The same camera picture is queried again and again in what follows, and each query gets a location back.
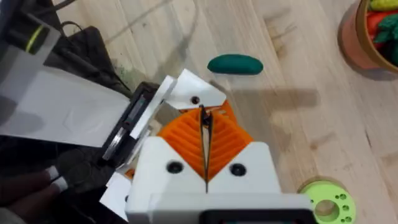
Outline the white orange right gripper left finger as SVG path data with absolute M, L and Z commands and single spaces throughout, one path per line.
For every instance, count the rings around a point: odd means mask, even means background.
M 128 200 L 148 201 L 155 194 L 205 193 L 202 111 L 194 109 L 143 142 Z

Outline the white orange right gripper right finger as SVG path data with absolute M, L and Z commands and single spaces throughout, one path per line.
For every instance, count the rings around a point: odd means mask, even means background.
M 279 194 L 269 150 L 236 123 L 213 114 L 207 164 L 209 194 Z

